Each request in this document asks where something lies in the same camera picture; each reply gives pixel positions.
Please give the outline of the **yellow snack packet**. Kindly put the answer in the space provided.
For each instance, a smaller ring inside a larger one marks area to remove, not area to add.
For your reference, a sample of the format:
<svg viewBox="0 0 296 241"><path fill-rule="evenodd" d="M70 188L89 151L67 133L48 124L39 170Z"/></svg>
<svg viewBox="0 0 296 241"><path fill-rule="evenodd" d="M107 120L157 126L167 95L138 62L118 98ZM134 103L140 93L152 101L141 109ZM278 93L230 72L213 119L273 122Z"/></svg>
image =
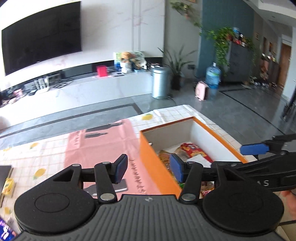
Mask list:
<svg viewBox="0 0 296 241"><path fill-rule="evenodd" d="M166 169L168 170L168 172L170 173L170 175L174 178L174 180L176 181L176 177L173 174L173 172L171 171L171 167L170 167L170 157L171 157L171 153L165 151L165 150L160 150L159 154L158 154L159 159L162 161L162 163L165 165Z"/></svg>

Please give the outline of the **red striped snack bag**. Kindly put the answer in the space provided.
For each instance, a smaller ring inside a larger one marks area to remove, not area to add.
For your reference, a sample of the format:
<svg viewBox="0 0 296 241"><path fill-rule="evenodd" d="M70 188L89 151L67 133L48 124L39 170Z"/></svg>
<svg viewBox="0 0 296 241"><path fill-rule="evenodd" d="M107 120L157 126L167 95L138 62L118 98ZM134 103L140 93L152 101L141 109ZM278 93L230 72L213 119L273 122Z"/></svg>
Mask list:
<svg viewBox="0 0 296 241"><path fill-rule="evenodd" d="M185 151L189 158L196 155L202 155L209 162L213 162L213 160L200 147L193 143L183 143L181 144L180 148Z"/></svg>

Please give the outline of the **white snack pouch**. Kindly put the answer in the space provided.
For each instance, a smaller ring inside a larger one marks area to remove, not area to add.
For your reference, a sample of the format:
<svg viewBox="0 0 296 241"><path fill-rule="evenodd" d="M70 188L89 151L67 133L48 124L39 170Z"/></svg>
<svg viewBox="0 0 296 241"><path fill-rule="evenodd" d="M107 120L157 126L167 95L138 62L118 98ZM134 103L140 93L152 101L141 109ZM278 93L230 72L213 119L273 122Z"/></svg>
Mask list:
<svg viewBox="0 0 296 241"><path fill-rule="evenodd" d="M211 162L209 162L208 160L206 160L202 155L193 156L193 157L191 157L191 158L189 158L187 160L187 163L188 162L196 162L196 163L199 163L199 164L203 165L204 168L210 168L211 167Z"/></svg>

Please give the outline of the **pink restaurant table mat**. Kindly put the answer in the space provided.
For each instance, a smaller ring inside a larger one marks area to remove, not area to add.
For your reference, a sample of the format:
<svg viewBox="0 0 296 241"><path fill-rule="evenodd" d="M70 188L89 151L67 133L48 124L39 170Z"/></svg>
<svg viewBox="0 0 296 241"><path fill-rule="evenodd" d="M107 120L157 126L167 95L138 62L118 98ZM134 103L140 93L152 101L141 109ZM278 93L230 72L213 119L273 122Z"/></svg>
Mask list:
<svg viewBox="0 0 296 241"><path fill-rule="evenodd" d="M80 164L93 168L101 162L113 163L121 154L128 156L128 168L114 190L118 198L122 194L160 194L151 180L139 156L139 139L129 120L73 132L69 135L64 166Z"/></svg>

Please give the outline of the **orange cardboard box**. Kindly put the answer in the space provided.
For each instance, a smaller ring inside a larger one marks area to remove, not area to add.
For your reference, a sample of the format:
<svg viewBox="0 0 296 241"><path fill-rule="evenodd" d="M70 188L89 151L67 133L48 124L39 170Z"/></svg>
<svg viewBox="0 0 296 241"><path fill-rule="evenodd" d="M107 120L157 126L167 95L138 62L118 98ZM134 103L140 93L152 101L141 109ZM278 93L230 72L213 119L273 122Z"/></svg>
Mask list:
<svg viewBox="0 0 296 241"><path fill-rule="evenodd" d="M196 117L177 120L140 131L140 159L159 194L179 196L181 188L170 167L170 155L210 167L214 161L247 163L254 158L240 154L240 144L217 125Z"/></svg>

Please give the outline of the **pink small heater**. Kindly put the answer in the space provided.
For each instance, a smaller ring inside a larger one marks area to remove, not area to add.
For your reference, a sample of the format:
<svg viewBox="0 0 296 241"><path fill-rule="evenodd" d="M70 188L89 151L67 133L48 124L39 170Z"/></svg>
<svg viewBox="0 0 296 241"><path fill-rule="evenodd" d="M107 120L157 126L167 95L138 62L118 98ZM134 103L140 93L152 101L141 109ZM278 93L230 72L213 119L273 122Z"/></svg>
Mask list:
<svg viewBox="0 0 296 241"><path fill-rule="evenodd" d="M204 81L199 81L195 88L195 96L200 101L207 100L209 95L209 87Z"/></svg>

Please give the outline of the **dark grey cabinet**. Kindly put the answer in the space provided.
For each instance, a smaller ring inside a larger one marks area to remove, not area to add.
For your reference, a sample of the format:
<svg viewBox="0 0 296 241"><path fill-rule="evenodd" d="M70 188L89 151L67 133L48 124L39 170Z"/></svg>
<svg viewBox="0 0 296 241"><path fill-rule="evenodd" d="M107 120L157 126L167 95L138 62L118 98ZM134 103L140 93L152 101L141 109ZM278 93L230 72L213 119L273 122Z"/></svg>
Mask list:
<svg viewBox="0 0 296 241"><path fill-rule="evenodd" d="M226 68L223 82L243 83L249 79L252 67L253 52L236 43L230 44L228 66Z"/></svg>

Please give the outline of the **lemon pattern tablecloth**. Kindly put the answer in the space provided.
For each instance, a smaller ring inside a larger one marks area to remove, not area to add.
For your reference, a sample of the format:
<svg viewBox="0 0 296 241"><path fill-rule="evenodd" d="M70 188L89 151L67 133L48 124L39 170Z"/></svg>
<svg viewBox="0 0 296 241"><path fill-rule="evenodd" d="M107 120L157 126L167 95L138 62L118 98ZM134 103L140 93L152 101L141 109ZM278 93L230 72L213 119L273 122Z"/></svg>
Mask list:
<svg viewBox="0 0 296 241"><path fill-rule="evenodd" d="M217 133L233 149L239 150L239 142L189 105L157 109L122 119L116 122L115 127L100 131L99 137L89 138L89 145L84 137L86 131L80 130L1 150L1 165L12 166L10 177L15 184L11 195L1 196L1 218L12 218L14 203L21 194L64 168L72 164L92 168L99 162L113 162L121 154L128 155L128 169L124 175L126 193L159 194L159 189L140 159L140 131L192 116Z"/></svg>

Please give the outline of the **blue water jug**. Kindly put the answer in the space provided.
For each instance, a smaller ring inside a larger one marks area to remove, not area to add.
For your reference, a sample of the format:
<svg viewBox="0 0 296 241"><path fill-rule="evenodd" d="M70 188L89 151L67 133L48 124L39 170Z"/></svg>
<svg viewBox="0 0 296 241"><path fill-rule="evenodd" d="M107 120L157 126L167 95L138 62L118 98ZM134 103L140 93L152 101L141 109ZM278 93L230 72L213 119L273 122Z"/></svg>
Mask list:
<svg viewBox="0 0 296 241"><path fill-rule="evenodd" d="M215 62L212 63L206 70L206 79L205 82L208 85L209 89L212 91L217 91L219 88L221 78L221 70Z"/></svg>

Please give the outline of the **silver trash can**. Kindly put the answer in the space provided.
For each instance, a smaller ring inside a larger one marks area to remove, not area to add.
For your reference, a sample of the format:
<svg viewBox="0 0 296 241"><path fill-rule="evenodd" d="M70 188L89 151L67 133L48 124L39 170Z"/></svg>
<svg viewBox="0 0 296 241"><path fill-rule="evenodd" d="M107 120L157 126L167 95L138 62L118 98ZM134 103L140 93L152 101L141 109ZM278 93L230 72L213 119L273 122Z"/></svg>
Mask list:
<svg viewBox="0 0 296 241"><path fill-rule="evenodd" d="M152 97L166 99L170 92L170 68L154 67L152 69Z"/></svg>

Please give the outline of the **white marble tv cabinet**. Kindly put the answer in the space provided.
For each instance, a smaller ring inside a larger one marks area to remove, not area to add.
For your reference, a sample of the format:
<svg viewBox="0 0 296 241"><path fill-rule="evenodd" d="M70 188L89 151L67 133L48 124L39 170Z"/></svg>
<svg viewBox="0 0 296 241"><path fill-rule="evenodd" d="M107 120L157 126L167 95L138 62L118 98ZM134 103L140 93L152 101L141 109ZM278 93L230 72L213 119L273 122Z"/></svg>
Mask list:
<svg viewBox="0 0 296 241"><path fill-rule="evenodd" d="M14 126L34 118L99 102L150 94L149 72L130 73L120 77L86 77L74 80L60 89L25 96L1 108L1 120Z"/></svg>

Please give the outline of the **red box on cabinet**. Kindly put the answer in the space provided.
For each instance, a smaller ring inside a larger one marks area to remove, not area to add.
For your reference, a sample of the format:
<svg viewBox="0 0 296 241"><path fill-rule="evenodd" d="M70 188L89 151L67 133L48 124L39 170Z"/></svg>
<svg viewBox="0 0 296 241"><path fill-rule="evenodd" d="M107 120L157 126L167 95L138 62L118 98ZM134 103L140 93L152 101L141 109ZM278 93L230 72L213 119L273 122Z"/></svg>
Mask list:
<svg viewBox="0 0 296 241"><path fill-rule="evenodd" d="M97 75L98 77L107 77L107 66L105 65L100 65L96 67Z"/></svg>

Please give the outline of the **floor potted plant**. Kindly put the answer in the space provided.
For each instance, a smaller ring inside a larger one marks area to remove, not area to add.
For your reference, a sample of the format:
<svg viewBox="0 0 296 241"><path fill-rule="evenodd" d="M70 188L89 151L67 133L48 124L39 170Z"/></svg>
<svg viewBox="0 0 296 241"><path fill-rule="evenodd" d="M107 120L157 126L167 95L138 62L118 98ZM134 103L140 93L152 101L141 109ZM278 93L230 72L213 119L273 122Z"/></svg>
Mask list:
<svg viewBox="0 0 296 241"><path fill-rule="evenodd" d="M168 66L171 70L171 74L172 74L171 89L180 90L182 68L185 65L191 64L193 62L193 61L187 61L186 58L196 53L197 50L193 50L187 54L184 54L183 53L184 45L181 46L178 52L176 50L172 50L172 52L170 52L169 50L162 50L159 47L158 47L158 50L163 54L163 57L168 61L168 64L165 64L165 65Z"/></svg>

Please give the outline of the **teddy bear in bag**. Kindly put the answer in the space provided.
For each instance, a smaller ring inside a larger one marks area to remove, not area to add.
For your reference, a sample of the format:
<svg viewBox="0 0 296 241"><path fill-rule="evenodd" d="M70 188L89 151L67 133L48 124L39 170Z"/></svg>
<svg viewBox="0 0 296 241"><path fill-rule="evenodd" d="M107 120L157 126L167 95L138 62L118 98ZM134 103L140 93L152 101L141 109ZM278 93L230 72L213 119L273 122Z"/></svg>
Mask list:
<svg viewBox="0 0 296 241"><path fill-rule="evenodd" d="M132 59L134 54L131 52L121 52L120 54L120 67L123 74L132 72Z"/></svg>

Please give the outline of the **yellow tissue pack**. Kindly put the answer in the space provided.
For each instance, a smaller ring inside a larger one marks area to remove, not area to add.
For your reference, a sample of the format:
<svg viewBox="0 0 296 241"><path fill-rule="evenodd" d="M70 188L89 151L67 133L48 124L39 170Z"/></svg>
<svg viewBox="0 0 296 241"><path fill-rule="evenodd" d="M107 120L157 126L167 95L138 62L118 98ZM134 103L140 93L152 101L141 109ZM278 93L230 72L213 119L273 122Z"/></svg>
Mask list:
<svg viewBox="0 0 296 241"><path fill-rule="evenodd" d="M6 178L4 187L2 189L2 195L5 197L12 197L15 189L15 181L13 178Z"/></svg>

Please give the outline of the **black book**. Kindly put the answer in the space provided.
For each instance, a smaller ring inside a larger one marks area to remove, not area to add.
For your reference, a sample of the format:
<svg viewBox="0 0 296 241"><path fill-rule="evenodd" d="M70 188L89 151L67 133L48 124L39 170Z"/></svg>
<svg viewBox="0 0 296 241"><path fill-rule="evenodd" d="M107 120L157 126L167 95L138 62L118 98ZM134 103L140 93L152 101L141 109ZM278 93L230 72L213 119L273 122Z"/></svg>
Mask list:
<svg viewBox="0 0 296 241"><path fill-rule="evenodd" d="M11 165L0 165L0 191L2 192L6 179L10 177L12 172Z"/></svg>

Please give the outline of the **white wifi router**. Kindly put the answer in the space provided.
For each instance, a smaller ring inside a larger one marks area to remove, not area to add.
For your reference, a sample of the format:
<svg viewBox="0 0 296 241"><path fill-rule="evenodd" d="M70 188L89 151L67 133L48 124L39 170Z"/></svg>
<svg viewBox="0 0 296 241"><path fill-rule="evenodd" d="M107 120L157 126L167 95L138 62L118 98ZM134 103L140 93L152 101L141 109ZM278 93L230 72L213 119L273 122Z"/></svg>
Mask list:
<svg viewBox="0 0 296 241"><path fill-rule="evenodd" d="M34 80L34 83L36 85L37 90L42 90L43 92L47 92L50 88L49 78L46 77L40 77L38 79Z"/></svg>

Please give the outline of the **hanging green ivy plant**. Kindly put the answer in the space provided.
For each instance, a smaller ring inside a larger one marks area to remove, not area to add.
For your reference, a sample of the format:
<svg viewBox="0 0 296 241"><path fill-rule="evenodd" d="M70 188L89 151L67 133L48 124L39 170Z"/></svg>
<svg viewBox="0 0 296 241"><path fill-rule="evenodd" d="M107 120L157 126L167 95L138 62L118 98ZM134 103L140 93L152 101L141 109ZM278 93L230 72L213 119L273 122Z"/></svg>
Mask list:
<svg viewBox="0 0 296 241"><path fill-rule="evenodd" d="M170 2L172 9L184 15L193 26L199 29L200 49L197 68L199 77L206 75L206 68L212 62L215 62L222 71L229 65L227 55L234 33L223 20L226 3L227 1L202 1L199 16L191 4L181 1Z"/></svg>

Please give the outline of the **smartphone on stand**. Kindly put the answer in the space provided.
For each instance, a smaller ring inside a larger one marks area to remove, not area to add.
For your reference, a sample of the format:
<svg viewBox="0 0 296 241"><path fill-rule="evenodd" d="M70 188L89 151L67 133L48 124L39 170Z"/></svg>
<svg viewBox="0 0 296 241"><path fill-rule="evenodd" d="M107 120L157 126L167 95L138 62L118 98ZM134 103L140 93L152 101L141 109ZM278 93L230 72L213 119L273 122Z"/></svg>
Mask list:
<svg viewBox="0 0 296 241"><path fill-rule="evenodd" d="M2 219L0 218L0 240L13 240L18 234Z"/></svg>

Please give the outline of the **large black television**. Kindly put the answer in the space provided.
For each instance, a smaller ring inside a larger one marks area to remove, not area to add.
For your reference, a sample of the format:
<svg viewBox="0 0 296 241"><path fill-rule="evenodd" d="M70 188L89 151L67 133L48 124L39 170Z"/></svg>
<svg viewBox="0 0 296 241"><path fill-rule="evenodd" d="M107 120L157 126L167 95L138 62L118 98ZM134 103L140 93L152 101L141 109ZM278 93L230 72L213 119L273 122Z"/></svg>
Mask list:
<svg viewBox="0 0 296 241"><path fill-rule="evenodd" d="M82 51L81 2L40 11L1 30L5 75Z"/></svg>

